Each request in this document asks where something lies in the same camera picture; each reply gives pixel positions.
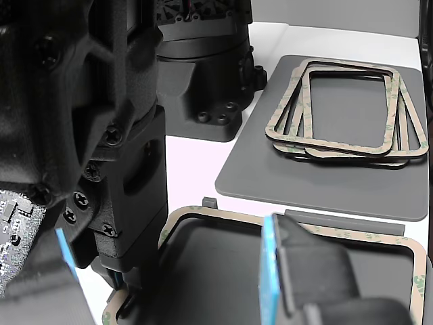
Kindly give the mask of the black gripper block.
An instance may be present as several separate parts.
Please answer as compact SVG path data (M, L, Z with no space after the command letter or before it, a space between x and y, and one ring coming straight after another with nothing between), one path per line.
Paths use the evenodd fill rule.
M156 254L168 215L165 113L156 108L150 124L123 147L117 160L99 162L101 180L81 178L79 199L67 200L67 239L75 263L94 258L108 268L113 288L142 289L141 267ZM94 324L61 229L39 238L1 298L2 324Z

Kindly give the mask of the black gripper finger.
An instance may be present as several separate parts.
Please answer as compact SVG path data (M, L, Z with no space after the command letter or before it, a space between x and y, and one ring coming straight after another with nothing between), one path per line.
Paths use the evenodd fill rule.
M289 217L261 228L261 324L413 324L395 299L363 298L347 250Z

